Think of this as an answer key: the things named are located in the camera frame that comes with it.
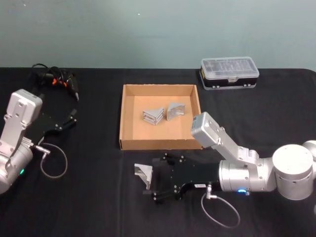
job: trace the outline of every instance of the open cardboard tray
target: open cardboard tray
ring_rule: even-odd
[[[165,119],[171,102],[184,103],[185,114]],[[164,107],[156,126],[143,120],[143,110]],[[126,84],[120,115],[119,144],[122,150],[201,149],[191,135],[193,117],[201,109],[196,85]]]

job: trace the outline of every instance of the power drill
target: power drill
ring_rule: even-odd
[[[60,69],[58,67],[49,68],[41,63],[34,64],[32,68],[36,66],[42,66],[46,68],[45,72],[33,71],[33,73],[36,74],[36,82],[39,86],[62,86],[68,90],[68,93],[71,96],[79,101],[79,89],[75,74],[66,69]]]

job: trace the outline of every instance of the black tablecloth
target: black tablecloth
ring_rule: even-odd
[[[145,185],[134,163],[150,164],[164,151],[120,151],[119,118],[124,83],[197,84],[202,111],[208,111],[241,146],[270,157],[285,144],[316,139],[316,73],[262,69],[254,89],[205,91],[196,70],[74,69],[77,104],[63,90],[45,89],[43,111],[63,118],[74,107],[78,123],[54,143],[64,149],[69,169],[60,180],[40,172],[35,155],[25,173],[0,196],[0,236],[32,237],[237,237],[316,236],[316,193],[290,201],[277,191],[218,193],[241,215],[241,225],[226,230],[210,222],[200,206],[202,193],[155,205],[142,195]],[[10,94],[26,83],[28,69],[0,69],[0,112]],[[172,151],[200,162],[219,161],[213,150]],[[236,217],[220,201],[205,207],[233,224]]]

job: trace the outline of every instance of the blue led light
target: blue led light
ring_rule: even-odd
[[[245,189],[238,189],[237,190],[237,193],[246,193],[247,192],[247,190],[245,190]]]

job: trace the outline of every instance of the clear plastic lid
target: clear plastic lid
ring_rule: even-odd
[[[250,57],[204,58],[201,61],[206,79],[257,78],[259,71]]]

